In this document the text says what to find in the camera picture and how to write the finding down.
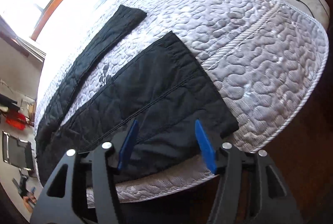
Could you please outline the black quilted pants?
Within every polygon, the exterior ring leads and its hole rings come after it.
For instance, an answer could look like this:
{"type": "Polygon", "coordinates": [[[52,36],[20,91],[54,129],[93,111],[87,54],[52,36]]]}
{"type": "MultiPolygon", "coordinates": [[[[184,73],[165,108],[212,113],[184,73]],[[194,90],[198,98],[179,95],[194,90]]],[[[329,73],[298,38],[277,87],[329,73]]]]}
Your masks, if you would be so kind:
{"type": "Polygon", "coordinates": [[[71,117],[67,113],[101,59],[144,19],[144,11],[120,6],[76,58],[38,125],[36,154],[41,183],[68,149],[87,152],[137,120],[139,133],[128,165],[116,182],[164,171],[199,153],[195,121],[225,138],[238,122],[186,45],[172,32],[150,44],[106,80],[71,117]]]}

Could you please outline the black metal frame chair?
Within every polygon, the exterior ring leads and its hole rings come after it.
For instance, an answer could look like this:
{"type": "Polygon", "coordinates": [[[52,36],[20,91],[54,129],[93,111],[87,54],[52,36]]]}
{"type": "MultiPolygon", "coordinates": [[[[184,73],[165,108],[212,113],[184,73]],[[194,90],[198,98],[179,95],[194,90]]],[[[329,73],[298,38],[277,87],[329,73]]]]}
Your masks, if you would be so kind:
{"type": "Polygon", "coordinates": [[[26,171],[34,171],[31,143],[4,131],[2,132],[2,156],[3,161],[9,165],[26,171]]]}

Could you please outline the red bag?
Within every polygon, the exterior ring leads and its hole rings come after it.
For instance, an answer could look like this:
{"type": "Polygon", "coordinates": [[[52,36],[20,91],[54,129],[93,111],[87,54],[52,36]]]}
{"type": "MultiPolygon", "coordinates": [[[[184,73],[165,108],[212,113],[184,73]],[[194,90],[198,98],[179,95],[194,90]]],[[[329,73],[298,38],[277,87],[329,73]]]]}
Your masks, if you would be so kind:
{"type": "Polygon", "coordinates": [[[12,127],[17,128],[18,130],[25,130],[26,117],[17,111],[10,110],[6,114],[6,122],[12,127]]]}

